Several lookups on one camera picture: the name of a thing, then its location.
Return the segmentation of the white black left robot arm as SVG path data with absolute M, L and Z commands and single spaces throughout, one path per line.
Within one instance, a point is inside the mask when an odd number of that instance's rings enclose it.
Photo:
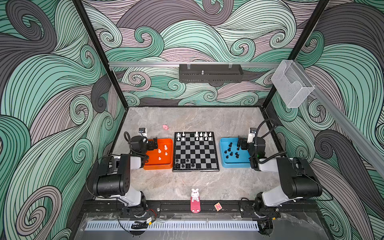
M 158 139 L 150 140 L 143 134 L 131 137 L 128 132 L 124 132 L 124 138 L 129 153 L 102 157 L 92 194 L 100 199 L 115 198 L 125 207 L 145 212 L 146 197 L 143 192 L 131 186 L 131 171 L 145 166 L 149 161 L 147 152 L 158 148 Z

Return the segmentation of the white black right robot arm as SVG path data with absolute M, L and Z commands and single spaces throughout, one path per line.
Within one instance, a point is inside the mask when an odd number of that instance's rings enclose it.
M 275 128 L 276 122 L 266 119 L 257 128 L 250 128 L 247 138 L 238 138 L 238 148 L 248 152 L 253 170 L 279 174 L 280 184 L 269 191 L 260 192 L 255 198 L 254 209 L 258 212 L 290 201 L 319 197 L 323 193 L 322 185 L 305 158 L 287 158 L 285 151 L 265 156 L 265 137 Z

